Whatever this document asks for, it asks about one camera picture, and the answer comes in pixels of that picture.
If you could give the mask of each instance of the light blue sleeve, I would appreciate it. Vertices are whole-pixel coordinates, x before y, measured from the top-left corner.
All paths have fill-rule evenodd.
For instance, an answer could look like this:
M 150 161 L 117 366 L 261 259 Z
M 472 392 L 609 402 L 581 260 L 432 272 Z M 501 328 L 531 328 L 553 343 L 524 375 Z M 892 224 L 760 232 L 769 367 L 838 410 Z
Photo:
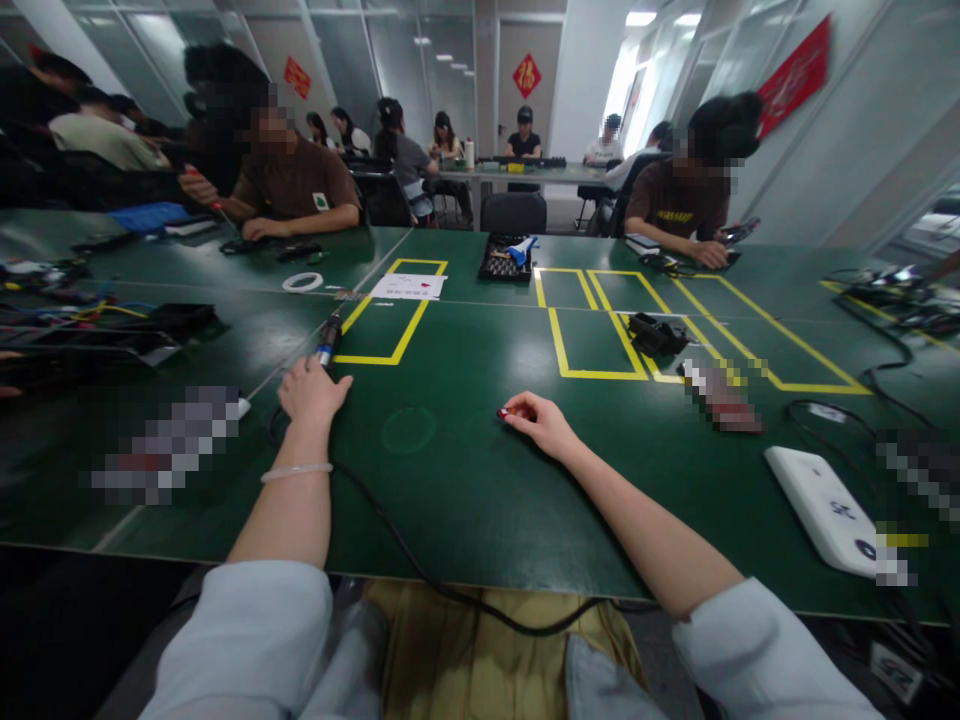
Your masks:
M 734 718 L 882 720 L 796 615 L 756 578 L 711 598 L 673 640 L 694 681 Z
M 317 684 L 333 598 L 312 565 L 258 560 L 207 574 L 160 659 L 141 720 L 297 716 Z

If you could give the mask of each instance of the white router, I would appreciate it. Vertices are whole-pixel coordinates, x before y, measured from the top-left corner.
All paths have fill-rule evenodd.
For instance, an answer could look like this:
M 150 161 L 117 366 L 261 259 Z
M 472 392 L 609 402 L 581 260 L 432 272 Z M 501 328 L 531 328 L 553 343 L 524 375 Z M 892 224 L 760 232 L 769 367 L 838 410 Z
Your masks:
M 770 463 L 800 522 L 828 565 L 877 576 L 877 528 L 843 481 L 819 455 L 767 448 Z

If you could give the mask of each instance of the blue container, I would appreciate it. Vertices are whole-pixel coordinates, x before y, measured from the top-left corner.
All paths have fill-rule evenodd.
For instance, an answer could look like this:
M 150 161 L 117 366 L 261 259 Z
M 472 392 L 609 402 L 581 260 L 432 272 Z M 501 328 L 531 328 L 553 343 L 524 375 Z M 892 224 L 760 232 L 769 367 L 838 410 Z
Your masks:
M 171 220 L 180 220 L 187 217 L 183 205 L 176 203 L 150 203 L 137 205 L 123 210 L 114 210 L 107 213 L 127 230 L 141 235 L 163 230 L 163 226 Z

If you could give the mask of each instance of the brown t-shirt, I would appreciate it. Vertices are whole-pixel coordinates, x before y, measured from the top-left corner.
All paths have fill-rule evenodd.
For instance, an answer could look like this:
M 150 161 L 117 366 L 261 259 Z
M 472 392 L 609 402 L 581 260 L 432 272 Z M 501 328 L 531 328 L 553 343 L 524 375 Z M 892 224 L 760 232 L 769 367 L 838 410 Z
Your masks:
M 293 155 L 248 156 L 232 197 L 271 214 L 308 217 L 341 205 L 356 205 L 353 177 L 337 153 L 297 137 Z
M 626 217 L 638 217 L 661 230 L 712 240 L 727 221 L 730 184 L 725 177 L 686 180 L 674 177 L 673 161 L 650 163 L 637 176 Z

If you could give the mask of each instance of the hand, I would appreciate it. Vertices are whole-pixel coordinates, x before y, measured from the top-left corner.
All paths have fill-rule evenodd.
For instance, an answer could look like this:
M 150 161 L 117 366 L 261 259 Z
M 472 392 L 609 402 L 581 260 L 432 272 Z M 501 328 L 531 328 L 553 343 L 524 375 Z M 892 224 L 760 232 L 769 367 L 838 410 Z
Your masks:
M 187 172 L 177 176 L 180 188 L 204 207 L 220 202 L 220 194 L 213 184 L 201 175 L 193 165 L 184 165 Z
M 323 369 L 320 359 L 310 355 L 293 364 L 277 395 L 292 423 L 329 428 L 351 385 L 353 376 L 348 375 L 335 383 Z
M 702 243 L 690 243 L 690 245 L 687 255 L 711 270 L 719 270 L 727 266 L 727 253 L 730 251 L 721 243 L 708 240 Z
M 254 242 L 262 237 L 290 237 L 293 233 L 290 232 L 290 228 L 284 222 L 268 220 L 267 218 L 254 218 L 243 224 L 241 234 L 244 240 Z
M 510 398 L 504 407 L 516 413 L 506 415 L 504 422 L 533 438 L 550 457 L 564 462 L 570 453 L 584 447 L 555 402 L 527 391 Z

